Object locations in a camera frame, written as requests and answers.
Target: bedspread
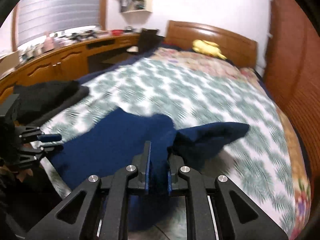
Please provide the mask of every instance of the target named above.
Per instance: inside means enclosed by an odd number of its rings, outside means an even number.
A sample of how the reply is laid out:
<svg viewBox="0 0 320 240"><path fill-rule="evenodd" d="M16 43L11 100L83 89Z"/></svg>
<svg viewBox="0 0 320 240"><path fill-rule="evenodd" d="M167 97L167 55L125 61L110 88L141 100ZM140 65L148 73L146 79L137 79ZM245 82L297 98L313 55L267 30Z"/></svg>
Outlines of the bedspread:
<svg viewBox="0 0 320 240"><path fill-rule="evenodd" d="M297 224L297 194L292 180L291 147L286 141L288 133L274 103L244 75L240 78L214 76L190 70L183 64L144 58L105 73L85 86L90 88L90 95L44 124L42 131L60 133L63 141L68 141L90 130L117 107L142 116L165 114L173 120L176 129L211 122L249 124L247 136L225 146L219 157L205 164L203 173L214 177L226 174L289 236L293 235ZM43 159L42 163L57 191L68 194L68 188L61 187L59 175L51 176L51 172L56 171L49 167L50 162ZM308 181L305 178L299 181L298 186L304 187L308 195ZM298 202L299 214L303 216L303 219L299 217L300 227L308 215L305 203L303 199L305 209L302 209ZM152 236L147 238L151 239L157 237L157 228L170 239L186 239L183 199L166 220L129 237L141 239L150 233Z"/></svg>
<svg viewBox="0 0 320 240"><path fill-rule="evenodd" d="M162 62L183 65L184 67L192 70L201 70L212 76L222 76L237 80L244 80L249 82L258 91L267 96L264 89L260 86L259 79L255 75L252 68L241 68L238 70L229 63L217 58L212 58L195 52L180 52L174 49L167 48L159 48L150 58L157 59ZM297 135L288 117L280 110L280 108L275 103L274 105L284 129L284 135L291 161L292 182L296 206L294 228L289 237L289 239L291 240L297 237L297 235L301 232L301 230L308 222L311 207L310 183L306 174L306 169Z"/></svg>

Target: window blind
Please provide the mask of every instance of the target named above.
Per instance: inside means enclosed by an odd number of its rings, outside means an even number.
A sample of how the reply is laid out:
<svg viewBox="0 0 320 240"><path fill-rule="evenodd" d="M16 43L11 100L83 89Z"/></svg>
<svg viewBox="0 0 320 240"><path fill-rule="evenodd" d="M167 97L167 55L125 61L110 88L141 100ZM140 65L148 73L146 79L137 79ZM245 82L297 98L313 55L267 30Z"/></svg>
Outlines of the window blind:
<svg viewBox="0 0 320 240"><path fill-rule="evenodd" d="M18 11L18 46L50 33L99 25L100 0L21 0Z"/></svg>

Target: navy blue towel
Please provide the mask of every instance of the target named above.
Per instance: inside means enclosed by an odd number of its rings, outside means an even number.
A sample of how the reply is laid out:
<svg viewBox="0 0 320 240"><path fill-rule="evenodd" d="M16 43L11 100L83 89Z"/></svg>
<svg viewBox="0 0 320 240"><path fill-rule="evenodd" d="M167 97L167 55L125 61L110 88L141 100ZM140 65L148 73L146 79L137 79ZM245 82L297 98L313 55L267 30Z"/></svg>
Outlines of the navy blue towel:
<svg viewBox="0 0 320 240"><path fill-rule="evenodd" d="M206 159L217 155L225 144L243 137L248 130L247 124L219 122L177 131L166 115L142 117L119 108L89 132L65 143L64 150L50 161L73 190L92 174L112 175L131 164L133 156L141 154L145 141L150 140L151 195L131 196L128 210L129 229L143 230L175 207L176 198L167 194L168 150L199 170Z"/></svg>

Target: yellow stuffed toy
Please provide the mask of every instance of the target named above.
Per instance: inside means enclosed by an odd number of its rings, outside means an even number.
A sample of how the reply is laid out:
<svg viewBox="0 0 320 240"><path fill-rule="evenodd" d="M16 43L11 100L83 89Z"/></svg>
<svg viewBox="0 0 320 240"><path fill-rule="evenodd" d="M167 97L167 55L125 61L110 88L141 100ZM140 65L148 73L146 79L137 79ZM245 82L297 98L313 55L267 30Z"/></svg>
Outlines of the yellow stuffed toy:
<svg viewBox="0 0 320 240"><path fill-rule="evenodd" d="M225 56L221 54L221 50L218 48L219 45L210 42L210 41L201 41L201 40L195 40L193 41L193 50L195 52L205 54L208 56L214 56L214 57L220 57L222 59L227 59Z"/></svg>

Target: bed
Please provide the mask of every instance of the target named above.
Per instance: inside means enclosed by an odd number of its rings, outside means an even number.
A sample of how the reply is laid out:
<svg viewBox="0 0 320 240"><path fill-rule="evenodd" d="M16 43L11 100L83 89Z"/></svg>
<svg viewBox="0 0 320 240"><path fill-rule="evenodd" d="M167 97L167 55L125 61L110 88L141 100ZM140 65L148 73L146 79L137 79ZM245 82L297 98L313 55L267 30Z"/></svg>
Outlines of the bed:
<svg viewBox="0 0 320 240"><path fill-rule="evenodd" d="M192 52L196 39L219 44L236 68ZM177 129L211 122L248 123L248 134L208 160L202 173L226 174L294 239L308 221L310 184L290 121L254 74L257 43L213 26L175 21L169 21L164 42L133 64L91 75L94 78L84 84L90 95L49 120L42 131L60 133L67 143L117 107L139 116L165 114ZM150 87L164 96L154 99ZM61 179L64 174L55 160L44 158L41 164L59 195L68 195L72 182ZM175 200L172 210L153 226L130 232L129 239L186 239L184 199Z"/></svg>

